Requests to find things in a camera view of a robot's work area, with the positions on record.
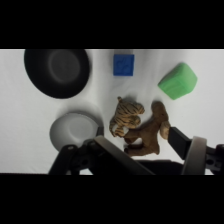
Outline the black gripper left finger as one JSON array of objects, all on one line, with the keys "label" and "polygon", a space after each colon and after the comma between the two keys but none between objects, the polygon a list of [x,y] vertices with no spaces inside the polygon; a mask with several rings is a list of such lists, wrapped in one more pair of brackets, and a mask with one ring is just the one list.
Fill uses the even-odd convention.
[{"label": "black gripper left finger", "polygon": [[153,175],[103,136],[86,140],[78,147],[65,145],[59,151],[49,175],[79,175],[88,169],[93,175]]}]

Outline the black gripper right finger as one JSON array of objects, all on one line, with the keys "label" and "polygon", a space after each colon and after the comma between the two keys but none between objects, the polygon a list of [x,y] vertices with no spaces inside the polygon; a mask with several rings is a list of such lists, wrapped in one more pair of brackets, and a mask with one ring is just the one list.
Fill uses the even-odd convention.
[{"label": "black gripper right finger", "polygon": [[204,175],[206,169],[224,175],[224,144],[209,147],[205,138],[190,139],[176,127],[169,129],[168,143],[184,161],[182,175]]}]

